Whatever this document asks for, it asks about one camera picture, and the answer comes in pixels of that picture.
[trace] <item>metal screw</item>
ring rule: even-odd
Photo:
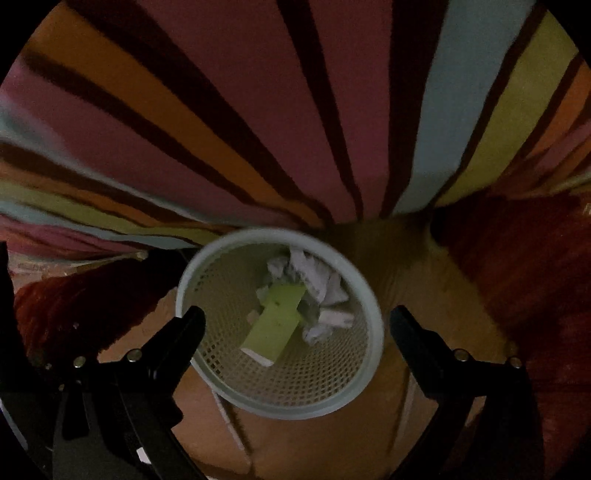
[[[86,358],[83,356],[77,356],[74,359],[74,368],[82,368],[86,363]]]
[[[511,358],[509,358],[509,364],[513,368],[523,367],[523,362],[521,360],[519,360],[516,356],[512,356]]]
[[[134,348],[133,350],[127,352],[125,357],[127,358],[128,362],[138,362],[142,358],[142,350],[139,348]]]
[[[453,351],[453,356],[460,362],[467,362],[470,359],[470,354],[463,348],[458,348]]]

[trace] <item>striped curtain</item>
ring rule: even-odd
[[[66,0],[0,88],[0,238],[82,260],[589,187],[532,0]]]

